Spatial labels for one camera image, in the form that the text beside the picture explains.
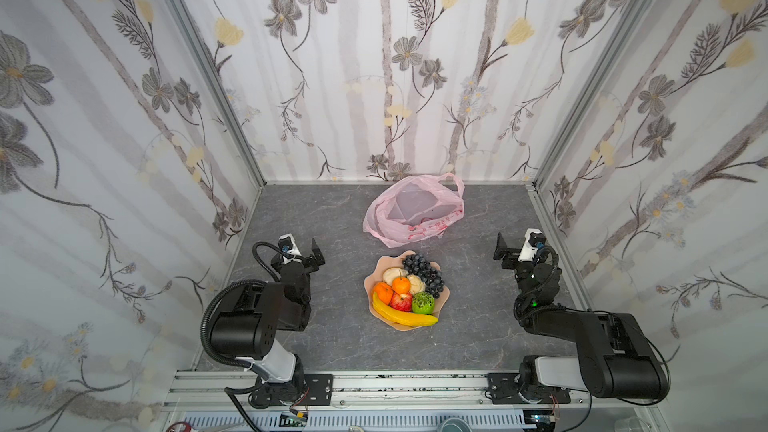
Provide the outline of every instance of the bag handle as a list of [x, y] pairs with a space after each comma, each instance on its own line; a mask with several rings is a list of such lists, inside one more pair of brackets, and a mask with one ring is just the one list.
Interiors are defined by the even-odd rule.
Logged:
[[440, 177], [437, 177], [437, 181], [438, 182], [442, 182], [442, 181], [446, 180], [448, 177], [451, 177], [453, 179], [453, 181], [456, 183], [456, 189], [457, 189], [458, 196], [459, 197], [463, 197], [464, 196], [464, 181], [461, 180], [459, 177], [456, 177], [453, 174], [451, 174], [450, 172], [447, 172], [447, 173], [441, 175]]

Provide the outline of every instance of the gray marble surface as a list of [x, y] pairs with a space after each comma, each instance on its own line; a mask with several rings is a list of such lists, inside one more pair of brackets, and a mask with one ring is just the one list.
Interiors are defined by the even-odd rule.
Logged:
[[[312, 274], [312, 315], [303, 332], [277, 339], [298, 354], [306, 370], [437, 370], [518, 368], [527, 354], [575, 354], [556, 338], [527, 334], [512, 316], [518, 289], [511, 271], [493, 260], [496, 234], [518, 246], [539, 224], [523, 186], [467, 186], [466, 215], [442, 238], [388, 248], [362, 230], [369, 205], [386, 186], [267, 186], [232, 281], [270, 280], [250, 245], [293, 233], [302, 252], [317, 240], [326, 264]], [[432, 327], [397, 331], [374, 318], [362, 286], [379, 257], [412, 249], [440, 264], [451, 296]], [[272, 254], [264, 250], [264, 259]], [[556, 302], [572, 306], [561, 281]], [[203, 355], [198, 370], [226, 370]]]

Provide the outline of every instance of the dark grape bunch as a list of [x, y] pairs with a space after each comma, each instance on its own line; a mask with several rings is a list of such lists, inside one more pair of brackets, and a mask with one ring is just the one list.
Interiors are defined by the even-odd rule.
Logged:
[[402, 267], [409, 273], [415, 274], [426, 285], [425, 292], [434, 298], [440, 297], [446, 284], [442, 280], [440, 271], [429, 264], [429, 260], [421, 254], [407, 255], [402, 261]]

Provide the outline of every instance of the metal vent grill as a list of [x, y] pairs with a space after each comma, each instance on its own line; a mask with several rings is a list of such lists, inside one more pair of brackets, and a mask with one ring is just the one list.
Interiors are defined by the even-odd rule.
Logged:
[[[306, 427], [279, 427], [281, 412], [251, 412], [250, 417], [260, 429], [269, 432], [292, 430], [316, 430], [346, 432], [351, 426], [362, 427], [366, 432], [429, 432], [446, 419], [458, 417], [467, 421], [473, 430], [520, 430], [535, 429], [526, 424], [522, 410], [329, 410], [311, 411]], [[237, 412], [187, 412], [184, 418], [196, 429], [217, 425], [236, 424], [243, 419]], [[250, 432], [247, 426], [232, 429], [233, 432]]]

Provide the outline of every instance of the fruit bowl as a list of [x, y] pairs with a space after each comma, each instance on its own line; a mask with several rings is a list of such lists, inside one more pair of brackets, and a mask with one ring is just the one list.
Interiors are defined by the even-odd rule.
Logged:
[[[376, 312], [375, 310], [373, 310], [373, 301], [371, 299], [371, 291], [373, 290], [373, 287], [376, 284], [382, 281], [385, 270], [387, 270], [390, 267], [402, 267], [403, 259], [406, 256], [411, 254], [415, 254], [415, 252], [412, 250], [408, 250], [400, 254], [398, 257], [389, 257], [388, 255], [382, 256], [379, 259], [379, 263], [376, 264], [376, 270], [374, 270], [372, 274], [366, 277], [366, 280], [363, 281], [362, 283], [363, 287], [366, 288], [366, 296], [368, 297], [368, 310], [370, 310], [373, 317], [378, 318], [381, 322], [384, 322], [385, 324], [389, 325], [389, 327], [395, 328], [399, 331], [410, 331], [418, 327], [397, 324], [395, 322], [388, 321], [387, 319], [382, 317], [379, 314], [379, 312]], [[436, 262], [430, 262], [430, 264], [434, 265], [437, 270], [440, 270], [440, 266]], [[446, 286], [443, 292], [440, 293], [440, 297], [435, 299], [435, 310], [432, 311], [432, 315], [434, 315], [435, 317], [439, 317], [440, 310], [442, 309], [443, 304], [448, 300], [448, 296], [450, 294], [451, 294], [451, 291], [449, 291], [448, 287]]]

